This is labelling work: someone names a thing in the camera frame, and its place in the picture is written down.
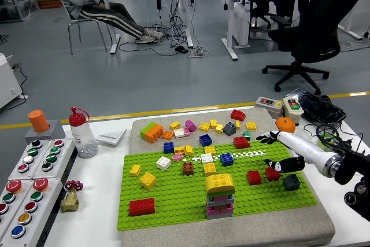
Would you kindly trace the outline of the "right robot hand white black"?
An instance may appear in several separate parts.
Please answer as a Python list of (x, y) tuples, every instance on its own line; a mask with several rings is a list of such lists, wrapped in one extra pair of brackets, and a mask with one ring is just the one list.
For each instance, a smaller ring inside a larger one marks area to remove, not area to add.
[(304, 157), (306, 163), (314, 164), (322, 175), (331, 178), (330, 168), (334, 161), (340, 156), (334, 152), (325, 152), (320, 147), (290, 132), (268, 131), (256, 138), (261, 143), (272, 144), (275, 141), (281, 142), (285, 147), (291, 149), (295, 154)]

